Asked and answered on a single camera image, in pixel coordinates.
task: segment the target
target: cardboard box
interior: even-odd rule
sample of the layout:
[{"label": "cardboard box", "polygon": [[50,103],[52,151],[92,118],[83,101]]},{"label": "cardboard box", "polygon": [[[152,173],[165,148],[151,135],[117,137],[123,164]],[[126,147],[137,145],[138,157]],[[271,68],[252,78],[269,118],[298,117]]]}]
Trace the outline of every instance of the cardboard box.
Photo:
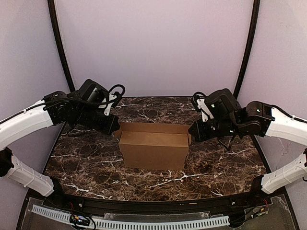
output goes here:
[{"label": "cardboard box", "polygon": [[189,152],[189,126],[120,123],[115,134],[126,167],[183,170]]}]

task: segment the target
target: white wall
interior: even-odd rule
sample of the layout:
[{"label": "white wall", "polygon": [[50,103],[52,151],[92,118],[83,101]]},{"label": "white wall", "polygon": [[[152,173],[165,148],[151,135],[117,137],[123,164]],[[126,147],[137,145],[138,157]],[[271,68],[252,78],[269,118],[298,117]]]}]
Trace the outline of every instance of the white wall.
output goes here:
[{"label": "white wall", "polygon": [[[276,104],[307,118],[307,1],[264,0],[239,101]],[[272,170],[294,160],[305,146],[259,138]],[[300,228],[307,230],[307,183],[286,187]]]},{"label": "white wall", "polygon": [[57,0],[76,87],[87,78],[126,96],[234,90],[253,0]]},{"label": "white wall", "polygon": [[[0,120],[53,91],[68,92],[46,0],[0,1]],[[11,146],[41,172],[59,127],[38,131]],[[27,189],[0,178],[0,229],[16,228]]]}]

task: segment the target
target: wire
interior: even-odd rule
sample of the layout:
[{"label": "wire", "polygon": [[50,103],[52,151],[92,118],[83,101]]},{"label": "wire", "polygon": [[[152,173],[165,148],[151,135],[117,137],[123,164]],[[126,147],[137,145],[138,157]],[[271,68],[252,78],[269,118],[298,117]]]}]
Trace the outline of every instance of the wire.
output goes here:
[{"label": "wire", "polygon": [[5,118],[4,120],[0,121],[0,125],[3,124],[4,122],[7,122],[8,120],[11,120],[12,118],[14,118],[14,117],[16,117],[16,116],[18,116],[20,114],[23,114],[24,112],[27,112],[27,111],[29,111],[31,109],[40,107],[42,105],[45,105],[45,103],[35,104],[35,105],[33,105],[33,106],[29,107],[29,108],[26,108],[25,110],[19,111],[19,112],[13,114],[12,116],[9,116],[8,118]]},{"label": "wire", "polygon": [[[199,94],[203,97],[207,97],[203,92],[194,93],[193,96],[192,96],[192,100],[193,100],[194,104],[197,104],[195,97],[196,97],[196,95],[199,95]],[[206,111],[204,111],[202,108],[201,108],[201,111],[207,116],[208,119],[210,119],[210,116],[209,116],[209,114],[206,113]]]},{"label": "wire", "polygon": [[235,221],[237,221],[237,220],[239,220],[239,219],[242,219],[243,217],[245,217],[246,215],[248,215],[249,213],[251,213],[256,207],[257,207],[257,206],[252,207],[247,213],[245,213],[244,215],[242,215],[242,216],[239,217],[238,219],[233,220],[231,223],[235,223]]},{"label": "wire", "polygon": [[293,116],[293,115],[287,113],[287,112],[286,112],[285,110],[283,110],[281,107],[276,106],[276,105],[274,105],[274,104],[271,104],[271,106],[274,107],[274,108],[276,108],[276,109],[278,109],[280,112],[282,112],[282,113],[283,113],[284,115],[286,115],[287,117],[289,117],[289,118],[291,118],[291,119],[293,119],[293,120],[295,120],[295,121],[299,121],[299,122],[303,122],[303,123],[306,123],[306,124],[307,124],[307,121],[306,121],[306,120],[301,119],[301,118],[298,118],[298,117],[295,117],[295,116]]},{"label": "wire", "polygon": [[[70,208],[60,207],[60,206],[54,204],[52,201],[50,201],[50,200],[47,199],[47,198],[45,198],[45,201],[48,201],[49,203],[51,203],[52,205],[54,205],[55,207],[57,207],[57,208],[59,208],[59,209],[61,209],[61,210],[66,210],[66,211],[71,212],[71,209],[70,209]],[[87,214],[85,214],[85,213],[83,213],[83,212],[80,212],[80,211],[77,211],[77,210],[73,210],[73,211],[74,211],[75,213],[79,213],[79,214],[81,214],[81,215],[83,215],[83,216],[89,218],[89,219],[91,220],[91,222],[94,224],[94,230],[96,230],[96,223],[95,223],[95,221],[93,220],[93,218],[92,218],[91,215],[87,215]]]},{"label": "wire", "polygon": [[[119,94],[119,97],[122,97],[124,95],[124,93],[126,92],[126,89],[121,84],[114,85],[108,91],[108,93],[110,93],[112,90],[114,90],[117,87],[120,87],[122,89],[122,92]],[[49,108],[51,108],[53,106],[56,106],[56,105],[60,104],[63,101],[75,101],[75,102],[80,102],[82,104],[87,104],[87,105],[107,105],[107,104],[116,102],[117,100],[118,100],[118,97],[115,98],[115,99],[112,99],[110,101],[107,101],[107,102],[97,102],[97,103],[95,103],[95,102],[88,102],[86,100],[77,99],[77,98],[63,98],[63,99],[53,100],[53,101],[49,101],[49,102],[43,102],[43,103],[35,104],[35,105],[33,105],[33,106],[29,107],[29,108],[26,108],[25,110],[19,111],[19,112],[13,114],[12,116],[9,116],[8,118],[5,118],[4,120],[0,121],[0,125],[3,124],[4,122],[7,122],[7,121],[11,120],[12,118],[14,118],[14,117],[16,117],[16,116],[18,116],[20,114],[23,114],[24,112],[27,112],[27,111],[29,111],[31,109],[40,107],[42,105],[46,105],[46,107],[44,109],[47,110],[47,109],[49,109]]]},{"label": "wire", "polygon": [[231,139],[230,139],[230,141],[229,141],[229,143],[228,143],[228,146],[222,142],[221,138],[218,138],[217,140],[218,140],[218,142],[219,142],[221,145],[223,145],[223,146],[225,147],[225,149],[226,149],[227,151],[230,151],[230,150],[231,150],[231,147],[232,147],[232,144],[233,144],[233,142],[234,142],[234,140],[235,140],[235,138],[236,138],[236,135],[233,135],[233,136],[231,137]]},{"label": "wire", "polygon": [[120,87],[122,89],[122,92],[120,93],[120,96],[124,95],[124,93],[126,92],[126,89],[123,85],[121,84],[117,84],[117,85],[114,85],[109,91],[108,93],[111,93],[115,88],[117,87]]},{"label": "wire", "polygon": [[267,207],[267,210],[269,211],[269,204],[268,204],[267,200],[266,200],[266,199],[263,199],[263,201],[265,202],[266,207]]}]

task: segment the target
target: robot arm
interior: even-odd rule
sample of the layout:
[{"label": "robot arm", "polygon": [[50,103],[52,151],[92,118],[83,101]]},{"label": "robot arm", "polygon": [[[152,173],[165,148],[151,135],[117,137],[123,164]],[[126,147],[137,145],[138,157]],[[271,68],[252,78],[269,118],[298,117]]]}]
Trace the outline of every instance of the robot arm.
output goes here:
[{"label": "robot arm", "polygon": [[[115,87],[122,93],[111,94]],[[0,177],[11,178],[43,196],[61,190],[55,178],[44,176],[23,164],[7,147],[37,130],[67,122],[96,129],[110,135],[119,129],[118,117],[110,114],[121,100],[125,88],[115,85],[109,91],[92,80],[86,80],[75,92],[54,92],[29,108],[0,121]]]},{"label": "robot arm", "polygon": [[[197,92],[192,103],[202,113],[202,119],[195,121],[189,129],[196,142],[215,137],[257,135],[284,138],[307,145],[307,121],[275,105],[250,102],[241,108],[228,89],[209,96]],[[255,178],[254,187],[270,194],[306,174],[307,150],[284,167]]]}]

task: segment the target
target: marble surface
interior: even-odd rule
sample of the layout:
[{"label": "marble surface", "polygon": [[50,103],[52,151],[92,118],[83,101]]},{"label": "marble surface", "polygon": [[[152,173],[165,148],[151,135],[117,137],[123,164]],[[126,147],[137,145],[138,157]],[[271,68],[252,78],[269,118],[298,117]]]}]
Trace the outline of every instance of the marble surface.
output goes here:
[{"label": "marble surface", "polygon": [[[188,97],[123,98],[112,114],[121,122],[191,125],[200,119]],[[182,171],[126,168],[118,140],[95,130],[65,127],[48,162],[67,194],[126,201],[175,201],[247,192],[264,165],[250,137],[227,151],[217,139],[192,142]],[[230,138],[223,138],[228,143]]]}]

